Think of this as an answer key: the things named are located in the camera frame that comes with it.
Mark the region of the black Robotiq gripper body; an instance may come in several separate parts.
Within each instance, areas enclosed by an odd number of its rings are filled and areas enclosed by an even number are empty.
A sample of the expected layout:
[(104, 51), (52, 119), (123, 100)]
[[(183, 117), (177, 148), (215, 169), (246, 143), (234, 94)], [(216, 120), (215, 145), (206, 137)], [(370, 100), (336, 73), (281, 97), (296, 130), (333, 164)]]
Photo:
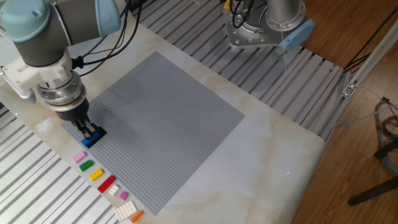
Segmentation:
[(55, 113), (57, 116), (65, 121), (78, 121), (78, 120), (83, 120), (88, 117), (88, 110), (89, 110), (90, 104), (88, 101), (83, 101), (79, 106), (72, 110), (64, 111), (64, 112), (58, 112), (56, 111)]

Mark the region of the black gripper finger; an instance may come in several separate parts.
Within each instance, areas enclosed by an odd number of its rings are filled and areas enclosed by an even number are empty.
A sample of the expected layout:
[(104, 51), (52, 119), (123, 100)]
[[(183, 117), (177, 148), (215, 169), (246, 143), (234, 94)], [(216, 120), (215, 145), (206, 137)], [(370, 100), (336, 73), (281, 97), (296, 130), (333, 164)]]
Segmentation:
[(96, 126), (90, 123), (90, 120), (83, 120), (83, 132), (85, 137), (92, 137), (96, 132)]
[(73, 125), (84, 135), (85, 138), (89, 137), (89, 129), (87, 128), (84, 119), (73, 121)]

